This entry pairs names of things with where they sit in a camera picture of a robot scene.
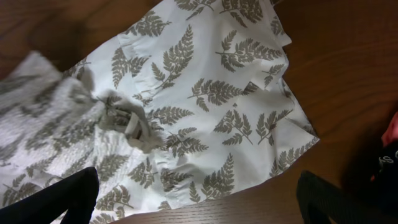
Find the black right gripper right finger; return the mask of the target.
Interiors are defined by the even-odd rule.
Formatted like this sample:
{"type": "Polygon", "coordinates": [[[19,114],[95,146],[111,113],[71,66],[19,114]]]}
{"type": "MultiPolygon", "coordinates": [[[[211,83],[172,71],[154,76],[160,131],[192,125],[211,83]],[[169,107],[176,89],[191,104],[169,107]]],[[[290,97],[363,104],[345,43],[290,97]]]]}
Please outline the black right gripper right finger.
{"type": "Polygon", "coordinates": [[[296,196],[305,224],[397,223],[397,181],[385,175],[363,185],[356,198],[305,170],[297,182],[296,196]]]}

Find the white fern print dress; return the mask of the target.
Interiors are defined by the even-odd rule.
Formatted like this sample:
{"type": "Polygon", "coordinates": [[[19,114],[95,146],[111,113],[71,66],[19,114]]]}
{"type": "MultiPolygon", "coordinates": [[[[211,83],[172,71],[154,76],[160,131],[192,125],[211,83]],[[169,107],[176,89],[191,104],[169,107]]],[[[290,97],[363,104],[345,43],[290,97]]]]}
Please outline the white fern print dress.
{"type": "Polygon", "coordinates": [[[110,223],[278,176],[318,142],[289,43],[270,1],[162,1],[64,72],[30,53],[1,81],[1,211],[64,184],[110,223]]]}

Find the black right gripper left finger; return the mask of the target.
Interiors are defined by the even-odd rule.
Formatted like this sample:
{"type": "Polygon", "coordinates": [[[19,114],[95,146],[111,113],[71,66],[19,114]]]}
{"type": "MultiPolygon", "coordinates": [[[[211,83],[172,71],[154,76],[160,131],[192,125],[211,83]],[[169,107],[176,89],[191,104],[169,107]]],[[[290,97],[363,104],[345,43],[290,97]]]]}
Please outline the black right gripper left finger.
{"type": "Polygon", "coordinates": [[[65,214],[61,224],[88,224],[99,193],[94,167],[87,167],[25,199],[1,209],[1,223],[52,223],[65,214]]]}

